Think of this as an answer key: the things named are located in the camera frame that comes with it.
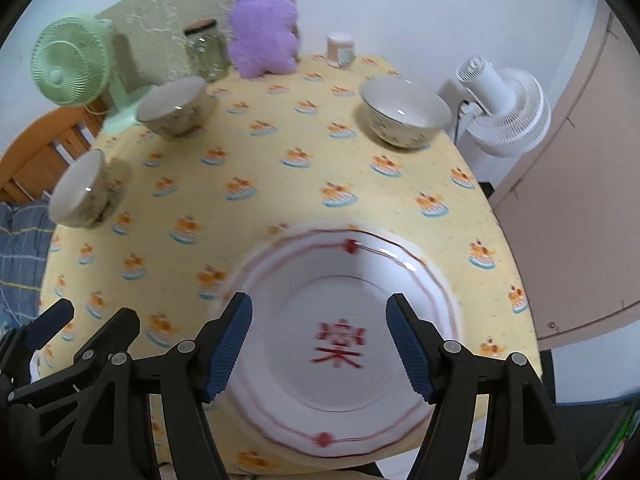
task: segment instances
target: fan base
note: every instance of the fan base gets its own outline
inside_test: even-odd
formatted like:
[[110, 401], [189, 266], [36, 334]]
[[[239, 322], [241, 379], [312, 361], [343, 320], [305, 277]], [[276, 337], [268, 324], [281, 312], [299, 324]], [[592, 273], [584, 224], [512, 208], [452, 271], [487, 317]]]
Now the fan base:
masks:
[[114, 135], [132, 126], [140, 126], [140, 123], [136, 120], [138, 105], [140, 104], [140, 100], [148, 94], [152, 88], [154, 88], [154, 86], [150, 85], [133, 91], [129, 95], [131, 104], [124, 108], [111, 107], [102, 125], [102, 132], [108, 135]]

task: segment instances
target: white plate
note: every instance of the white plate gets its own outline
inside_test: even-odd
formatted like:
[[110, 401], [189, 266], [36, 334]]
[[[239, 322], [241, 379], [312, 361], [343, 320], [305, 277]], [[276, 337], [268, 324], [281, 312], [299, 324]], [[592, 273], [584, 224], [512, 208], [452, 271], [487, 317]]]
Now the white plate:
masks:
[[326, 459], [424, 430], [431, 406], [407, 379], [386, 299], [402, 292], [445, 339], [462, 334], [457, 301], [416, 246], [370, 226], [302, 224], [254, 250], [226, 290], [254, 302], [227, 391], [263, 437]]

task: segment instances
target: black jar lid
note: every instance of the black jar lid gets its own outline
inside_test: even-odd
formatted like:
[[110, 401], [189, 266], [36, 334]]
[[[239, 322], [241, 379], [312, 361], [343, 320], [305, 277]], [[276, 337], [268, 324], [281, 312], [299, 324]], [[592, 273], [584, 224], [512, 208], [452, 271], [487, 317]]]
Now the black jar lid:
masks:
[[202, 32], [203, 30], [208, 30], [213, 27], [217, 27], [218, 22], [213, 18], [209, 18], [208, 20], [200, 20], [199, 22], [191, 23], [191, 25], [187, 25], [184, 29], [184, 35], [188, 36], [189, 34], [194, 34], [195, 32]]

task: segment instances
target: door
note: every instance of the door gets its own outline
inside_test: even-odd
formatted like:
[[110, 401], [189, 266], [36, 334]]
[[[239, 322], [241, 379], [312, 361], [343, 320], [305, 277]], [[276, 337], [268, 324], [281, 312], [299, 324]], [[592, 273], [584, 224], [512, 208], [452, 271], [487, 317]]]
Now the door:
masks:
[[541, 348], [616, 328], [618, 314], [618, 326], [640, 319], [640, 308], [629, 316], [640, 300], [640, 56], [619, 24], [569, 119], [496, 215]]

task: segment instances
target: table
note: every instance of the table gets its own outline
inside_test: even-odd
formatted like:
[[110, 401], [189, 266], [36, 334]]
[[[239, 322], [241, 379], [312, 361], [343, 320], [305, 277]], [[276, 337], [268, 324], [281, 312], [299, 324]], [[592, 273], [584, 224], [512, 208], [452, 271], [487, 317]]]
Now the table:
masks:
[[[331, 68], [321, 56], [305, 57], [292, 75], [241, 80], [232, 73], [210, 86], [218, 109], [188, 138], [166, 142], [143, 127], [98, 136], [95, 147], [106, 152], [122, 198], [95, 229], [56, 229], [42, 304], [64, 296], [76, 316], [43, 350], [41, 375], [71, 364], [88, 337], [123, 306], [141, 320], [130, 348], [135, 358], [194, 337], [210, 319], [220, 283], [245, 253], [289, 225], [316, 219], [368, 222], [420, 246], [460, 302], [463, 343], [486, 356], [522, 352], [540, 373], [515, 262], [449, 137], [441, 132], [426, 149], [408, 152], [383, 143], [364, 125], [358, 85], [387, 73], [396, 74], [379, 57], [358, 58], [350, 70]], [[401, 177], [389, 178], [389, 171]], [[324, 206], [323, 196], [334, 190], [357, 200]], [[233, 200], [238, 197], [248, 198]], [[221, 397], [207, 416], [230, 472], [316, 470], [242, 434], [234, 416], [221, 409]], [[152, 399], [152, 411], [160, 460], [169, 460], [159, 399]], [[476, 418], [485, 413], [486, 402], [478, 402]], [[372, 458], [419, 444], [404, 442], [402, 449]]]

